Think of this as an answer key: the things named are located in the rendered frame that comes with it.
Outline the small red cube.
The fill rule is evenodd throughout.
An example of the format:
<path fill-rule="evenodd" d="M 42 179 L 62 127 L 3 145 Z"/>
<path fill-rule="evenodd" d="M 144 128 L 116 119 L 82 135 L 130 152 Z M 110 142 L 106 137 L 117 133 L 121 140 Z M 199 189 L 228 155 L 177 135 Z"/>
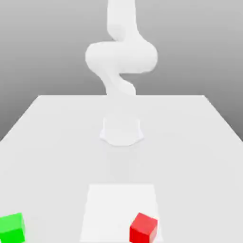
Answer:
<path fill-rule="evenodd" d="M 158 220 L 138 213 L 130 225 L 129 242 L 153 243 L 158 229 Z"/>

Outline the small green cube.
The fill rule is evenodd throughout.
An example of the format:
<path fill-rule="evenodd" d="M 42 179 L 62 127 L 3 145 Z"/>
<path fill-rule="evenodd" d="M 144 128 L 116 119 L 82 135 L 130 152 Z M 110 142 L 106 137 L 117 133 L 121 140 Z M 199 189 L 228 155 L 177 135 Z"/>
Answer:
<path fill-rule="evenodd" d="M 0 243 L 24 243 L 25 225 L 22 213 L 0 217 Z"/>

